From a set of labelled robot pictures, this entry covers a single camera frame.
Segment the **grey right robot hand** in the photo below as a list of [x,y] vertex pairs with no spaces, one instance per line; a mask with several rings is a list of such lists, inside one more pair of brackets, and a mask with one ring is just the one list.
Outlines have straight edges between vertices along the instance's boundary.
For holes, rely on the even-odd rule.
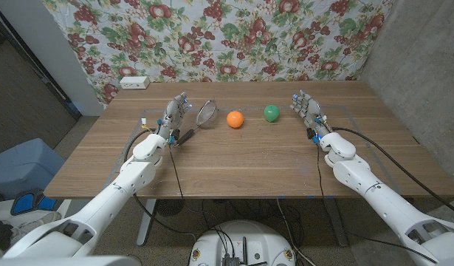
[[307,137],[314,143],[318,144],[325,135],[332,132],[320,104],[311,95],[302,90],[299,95],[293,94],[290,108],[301,117]]

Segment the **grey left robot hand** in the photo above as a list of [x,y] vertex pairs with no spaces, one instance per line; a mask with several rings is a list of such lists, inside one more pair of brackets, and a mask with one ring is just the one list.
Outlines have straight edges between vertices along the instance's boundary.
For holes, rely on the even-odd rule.
[[182,92],[171,101],[168,102],[162,118],[159,120],[157,134],[168,140],[171,137],[171,132],[178,129],[182,125],[182,120],[186,112],[192,105],[188,103],[187,92]]

